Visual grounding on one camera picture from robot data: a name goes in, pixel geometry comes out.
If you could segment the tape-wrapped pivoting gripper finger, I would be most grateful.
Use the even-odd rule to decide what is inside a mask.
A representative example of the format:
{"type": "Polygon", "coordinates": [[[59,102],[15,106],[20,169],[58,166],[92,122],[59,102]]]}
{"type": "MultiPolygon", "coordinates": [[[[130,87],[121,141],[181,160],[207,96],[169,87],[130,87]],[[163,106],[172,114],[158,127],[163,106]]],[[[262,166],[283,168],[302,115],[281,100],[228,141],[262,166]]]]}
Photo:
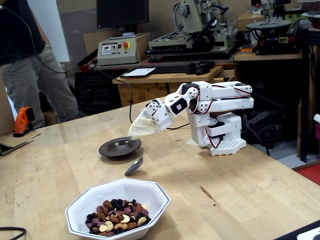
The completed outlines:
{"type": "Polygon", "coordinates": [[[153,119],[152,115],[156,112],[158,107],[159,103],[157,101],[151,101],[136,118],[153,119]]]}

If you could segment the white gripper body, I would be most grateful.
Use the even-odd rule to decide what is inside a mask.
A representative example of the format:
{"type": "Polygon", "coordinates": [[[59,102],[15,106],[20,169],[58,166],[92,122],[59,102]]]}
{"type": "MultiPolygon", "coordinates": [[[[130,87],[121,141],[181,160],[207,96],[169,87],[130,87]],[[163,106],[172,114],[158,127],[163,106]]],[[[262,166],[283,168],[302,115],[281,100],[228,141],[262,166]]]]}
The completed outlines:
{"type": "Polygon", "coordinates": [[[174,120],[172,119],[169,110],[166,108],[164,103],[161,103],[152,115],[155,123],[157,124],[158,131],[164,131],[170,127],[174,120]]]}

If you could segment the tape-wrapped fixed gripper finger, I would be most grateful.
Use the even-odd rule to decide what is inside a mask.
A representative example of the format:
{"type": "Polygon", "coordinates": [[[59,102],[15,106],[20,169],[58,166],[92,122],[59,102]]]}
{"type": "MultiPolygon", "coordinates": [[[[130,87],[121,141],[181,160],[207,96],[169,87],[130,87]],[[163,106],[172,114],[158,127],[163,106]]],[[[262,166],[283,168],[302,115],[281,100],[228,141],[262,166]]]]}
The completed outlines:
{"type": "Polygon", "coordinates": [[[153,135],[159,131],[159,126],[153,119],[137,117],[128,130],[128,136],[131,138],[141,138],[153,135]]]}

